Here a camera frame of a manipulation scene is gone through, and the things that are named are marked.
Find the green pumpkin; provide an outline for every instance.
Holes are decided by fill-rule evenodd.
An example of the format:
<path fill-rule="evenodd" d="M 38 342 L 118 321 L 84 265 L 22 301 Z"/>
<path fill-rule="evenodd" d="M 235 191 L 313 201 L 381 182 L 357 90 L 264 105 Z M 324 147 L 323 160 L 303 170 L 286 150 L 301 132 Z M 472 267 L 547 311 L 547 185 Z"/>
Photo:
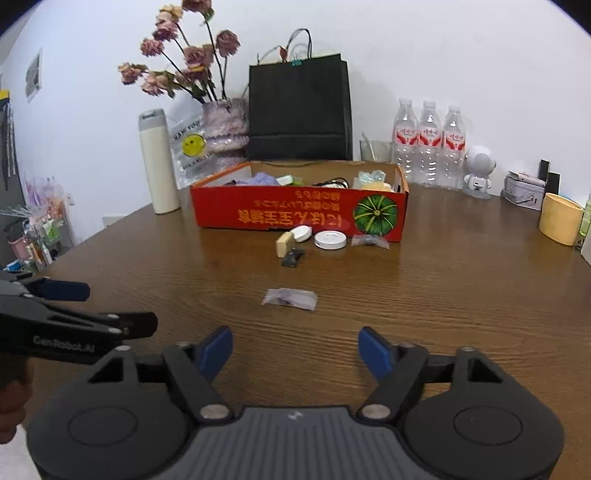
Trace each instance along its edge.
<path fill-rule="evenodd" d="M 355 226 L 368 235 L 387 235 L 396 226 L 398 207 L 384 195 L 370 195 L 353 210 Z"/>

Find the black shopping bag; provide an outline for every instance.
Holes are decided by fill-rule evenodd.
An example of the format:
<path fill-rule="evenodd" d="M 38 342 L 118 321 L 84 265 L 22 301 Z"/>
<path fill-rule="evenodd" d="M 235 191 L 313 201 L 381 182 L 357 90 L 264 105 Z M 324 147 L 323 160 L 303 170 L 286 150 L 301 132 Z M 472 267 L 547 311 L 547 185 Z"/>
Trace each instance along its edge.
<path fill-rule="evenodd" d="M 248 158 L 352 160 L 347 62 L 340 54 L 251 66 Z"/>

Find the yellow cup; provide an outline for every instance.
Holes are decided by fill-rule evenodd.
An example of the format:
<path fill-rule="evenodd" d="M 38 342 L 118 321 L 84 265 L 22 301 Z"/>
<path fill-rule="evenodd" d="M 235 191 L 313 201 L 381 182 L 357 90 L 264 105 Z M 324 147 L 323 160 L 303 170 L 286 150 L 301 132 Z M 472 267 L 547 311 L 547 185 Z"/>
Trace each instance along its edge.
<path fill-rule="evenodd" d="M 572 247 L 577 240 L 583 207 L 554 193 L 547 193 L 542 202 L 539 229 L 555 242 Z"/>

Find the cardboard box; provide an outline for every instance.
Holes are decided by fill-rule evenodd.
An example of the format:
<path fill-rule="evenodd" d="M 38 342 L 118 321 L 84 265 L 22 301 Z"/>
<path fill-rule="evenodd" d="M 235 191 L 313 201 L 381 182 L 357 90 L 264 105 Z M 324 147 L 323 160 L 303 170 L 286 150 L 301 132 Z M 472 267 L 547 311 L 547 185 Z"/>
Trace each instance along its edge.
<path fill-rule="evenodd" d="M 360 171 L 383 170 L 394 192 L 328 187 L 226 185 L 262 171 L 274 177 L 292 174 L 306 184 L 343 177 L 349 185 Z M 205 228 L 289 230 L 310 225 L 314 233 L 338 230 L 347 236 L 381 234 L 402 239 L 408 183 L 395 164 L 351 161 L 250 161 L 199 181 L 190 188 L 197 224 Z"/>

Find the yellow smiley face sticker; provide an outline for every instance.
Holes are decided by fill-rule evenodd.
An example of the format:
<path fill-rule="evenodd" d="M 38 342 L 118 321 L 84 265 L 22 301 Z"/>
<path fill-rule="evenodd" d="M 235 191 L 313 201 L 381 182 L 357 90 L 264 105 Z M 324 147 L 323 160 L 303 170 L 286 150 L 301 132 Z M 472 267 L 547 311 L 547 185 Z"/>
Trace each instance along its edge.
<path fill-rule="evenodd" d="M 188 157 L 197 157 L 205 148 L 205 139 L 201 135 L 189 134 L 183 141 L 183 153 Z"/>

